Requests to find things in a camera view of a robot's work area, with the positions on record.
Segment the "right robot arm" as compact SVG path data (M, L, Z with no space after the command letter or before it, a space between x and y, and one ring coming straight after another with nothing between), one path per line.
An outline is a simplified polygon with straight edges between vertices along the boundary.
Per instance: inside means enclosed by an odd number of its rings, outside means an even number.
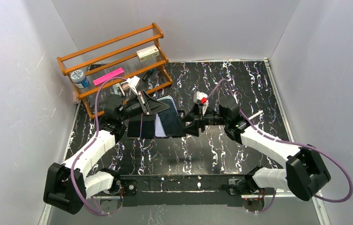
M258 166L242 179L227 185L240 193L283 189L308 201L331 180L318 152L309 147L283 143L260 131L242 116L240 106L231 96L220 99L218 111L208 106L206 96L196 97L193 108L181 118L181 122L184 132L192 136L199 136L206 126L223 125L231 140L251 147L283 166L282 169Z

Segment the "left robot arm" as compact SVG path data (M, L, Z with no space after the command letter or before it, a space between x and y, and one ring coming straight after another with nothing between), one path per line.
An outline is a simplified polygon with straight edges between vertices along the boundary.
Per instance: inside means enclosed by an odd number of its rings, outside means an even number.
M94 136L73 156L48 168L43 201L73 215L86 207L95 215L106 216L102 210L89 205L87 200L112 189L116 172L102 169L90 175L90 171L123 137L126 120L142 115L155 116L169 108L145 91L138 91L127 102L117 94L109 95L104 104L104 114L95 118L97 130Z

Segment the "lavender phone case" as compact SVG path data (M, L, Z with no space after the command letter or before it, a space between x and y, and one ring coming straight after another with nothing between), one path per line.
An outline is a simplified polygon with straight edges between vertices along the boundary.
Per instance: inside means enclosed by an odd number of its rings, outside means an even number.
M158 114L156 114L156 120L155 120L155 137L156 138L168 137L164 131L164 128L162 126L162 123Z

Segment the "black phone case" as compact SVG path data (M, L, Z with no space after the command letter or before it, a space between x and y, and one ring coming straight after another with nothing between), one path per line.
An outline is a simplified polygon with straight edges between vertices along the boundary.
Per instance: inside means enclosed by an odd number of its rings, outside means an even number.
M185 116L185 111L184 110L177 110L178 117L182 119Z

